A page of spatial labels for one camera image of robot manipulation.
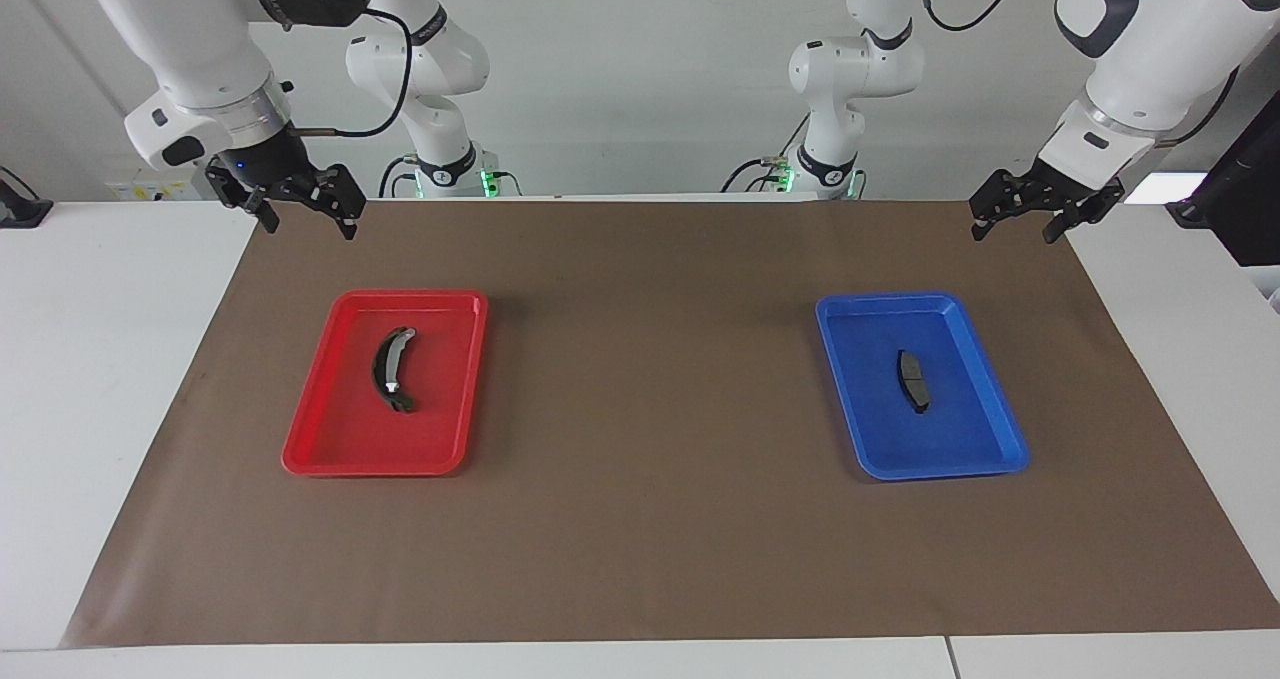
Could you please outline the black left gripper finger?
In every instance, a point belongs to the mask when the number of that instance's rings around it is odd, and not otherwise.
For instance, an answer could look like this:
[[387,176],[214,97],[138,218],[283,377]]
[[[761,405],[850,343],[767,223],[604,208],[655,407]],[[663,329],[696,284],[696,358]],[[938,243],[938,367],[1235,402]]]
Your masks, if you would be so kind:
[[974,241],[980,242],[1000,222],[1021,217],[1036,208],[1036,182],[1009,170],[995,170],[970,196],[970,228]]
[[1042,231],[1044,242],[1056,243],[1073,228],[1100,223],[1121,201],[1124,193],[1125,188],[1120,181],[1110,181],[1101,190],[1088,193],[1053,190],[1047,204],[1053,218]]

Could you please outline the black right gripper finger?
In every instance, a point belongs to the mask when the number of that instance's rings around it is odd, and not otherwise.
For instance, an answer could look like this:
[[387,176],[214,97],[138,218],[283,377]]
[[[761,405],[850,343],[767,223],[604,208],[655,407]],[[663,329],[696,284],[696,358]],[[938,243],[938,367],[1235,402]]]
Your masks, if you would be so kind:
[[253,217],[269,234],[276,232],[279,217],[264,190],[247,188],[220,159],[210,160],[205,167],[205,178],[224,208],[237,209]]
[[343,164],[305,176],[303,205],[330,218],[342,237],[352,241],[358,231],[357,222],[366,206],[366,196]]

